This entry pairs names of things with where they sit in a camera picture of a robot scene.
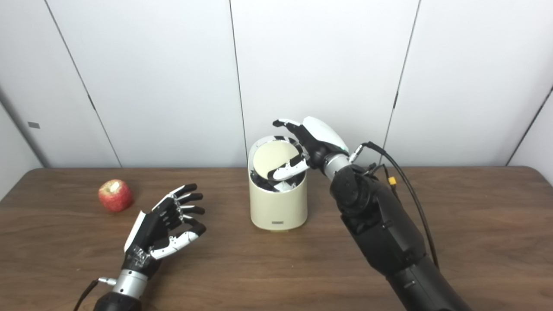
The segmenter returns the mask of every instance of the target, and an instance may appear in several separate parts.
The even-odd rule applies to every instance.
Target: wooden table
[[[474,310],[553,309],[553,189],[522,167],[406,168],[442,272]],[[96,191],[126,180],[136,203],[110,214]],[[37,169],[0,203],[0,308],[71,310],[89,282],[117,277],[139,210],[196,182],[207,232],[165,260],[145,310],[403,310],[310,172],[309,218],[287,233],[249,219],[246,169]],[[406,190],[405,208],[420,220]],[[100,284],[81,310],[110,288]]]

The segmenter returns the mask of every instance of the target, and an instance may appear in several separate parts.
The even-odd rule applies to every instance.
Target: robotic hand
[[[205,210],[199,206],[185,205],[203,198],[200,193],[189,193],[196,188],[196,184],[181,186],[161,199],[151,212],[140,212],[125,243],[125,259],[119,278],[98,279],[112,285],[113,289],[96,302],[94,311],[142,310],[140,298],[162,259],[192,243],[206,231],[203,224],[188,215],[202,215]],[[182,224],[191,225],[192,228],[169,235],[169,231]]]
[[[383,149],[369,142],[350,155],[338,134],[313,117],[301,124],[279,119],[273,125],[296,135],[305,152],[269,172],[268,178],[285,180],[309,168],[321,170],[331,181],[330,193],[349,233],[405,309],[471,310],[430,260],[422,234],[391,189],[353,164],[363,147],[387,155]]]

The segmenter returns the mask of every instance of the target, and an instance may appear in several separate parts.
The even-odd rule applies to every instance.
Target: bitten apple
[[[98,198],[110,211],[122,211],[133,204],[133,194],[122,180],[112,179],[98,189]]]

